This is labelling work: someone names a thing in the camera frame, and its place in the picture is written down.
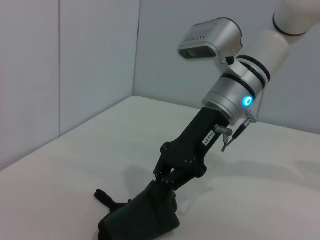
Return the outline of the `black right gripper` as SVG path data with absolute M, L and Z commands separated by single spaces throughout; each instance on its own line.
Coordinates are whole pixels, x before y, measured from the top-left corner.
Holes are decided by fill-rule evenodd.
M 220 111 L 204 107 L 177 139 L 163 145 L 153 171 L 155 180 L 147 186 L 152 198 L 163 201 L 170 191 L 206 173 L 204 158 L 221 136 L 214 132 L 216 125 L 226 128 L 230 122 Z

